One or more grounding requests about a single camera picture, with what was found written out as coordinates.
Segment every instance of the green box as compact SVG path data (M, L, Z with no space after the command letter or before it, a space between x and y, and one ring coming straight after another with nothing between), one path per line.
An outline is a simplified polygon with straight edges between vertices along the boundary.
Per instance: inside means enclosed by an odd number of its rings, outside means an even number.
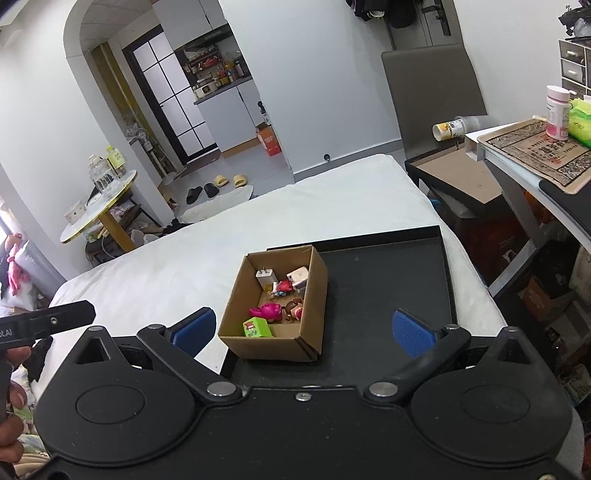
M267 321L259 317L253 317L245 321L242 326L244 327L244 335L247 337L260 338L273 336Z

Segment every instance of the silver bolt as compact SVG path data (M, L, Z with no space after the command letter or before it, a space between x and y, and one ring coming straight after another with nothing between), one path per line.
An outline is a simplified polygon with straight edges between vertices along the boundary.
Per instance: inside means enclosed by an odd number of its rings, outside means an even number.
M312 400L312 394L308 392L300 392L295 394L295 399L297 401L310 401Z
M214 382L207 387L207 393L214 397L229 397L236 391L236 385L230 382Z
M398 393L398 386L390 382L376 382L369 386L369 393L374 397L393 397Z

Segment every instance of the baseboard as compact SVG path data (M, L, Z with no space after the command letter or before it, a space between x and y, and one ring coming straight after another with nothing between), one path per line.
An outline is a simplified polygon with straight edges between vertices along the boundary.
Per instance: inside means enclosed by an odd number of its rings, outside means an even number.
M259 142L258 137L253 138L252 140L249 140L248 142L241 143L240 145L236 145L235 147L232 147L229 150L223 151L222 157L229 158L233 155L236 155L240 152L244 152L245 150L248 150L249 148L252 148L252 147L256 147L257 145L260 145L260 144L261 144L261 142Z
M330 160L326 163L321 163L306 170L300 170L299 172L294 173L294 180L298 182L300 180L307 179L308 177L318 175L319 173L324 173L325 171L329 171L333 168L340 167L352 161L359 160L360 158L370 157L372 155L377 155L379 153L389 154L395 150L400 150L401 148L402 140L392 140L391 142L377 145L375 147L366 148L365 150L360 150L358 152L350 153L340 158L335 158L334 160Z

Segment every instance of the human hand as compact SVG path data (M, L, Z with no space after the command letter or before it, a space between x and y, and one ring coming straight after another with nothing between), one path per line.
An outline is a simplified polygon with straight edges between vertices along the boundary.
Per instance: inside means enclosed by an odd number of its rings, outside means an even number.
M27 346L6 351L6 360L13 364L14 368L18 368L30 356L31 349ZM24 408L27 405L27 393L20 385L12 381L8 390L8 399L16 409ZM0 424L0 461L6 463L20 461L25 450L21 442L18 441L18 437L23 430L22 420L13 413Z

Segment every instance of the white mattress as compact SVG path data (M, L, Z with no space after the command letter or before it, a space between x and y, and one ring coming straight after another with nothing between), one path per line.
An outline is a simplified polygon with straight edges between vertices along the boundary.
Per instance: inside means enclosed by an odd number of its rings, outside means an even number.
M172 325L203 306L220 319L249 252L344 236L440 225L457 318L473 335L505 321L459 240L389 155L375 155L237 205L64 284L53 305L90 301L112 336ZM38 397L85 328L60 333L33 391ZM219 372L227 347L215 337L197 359Z

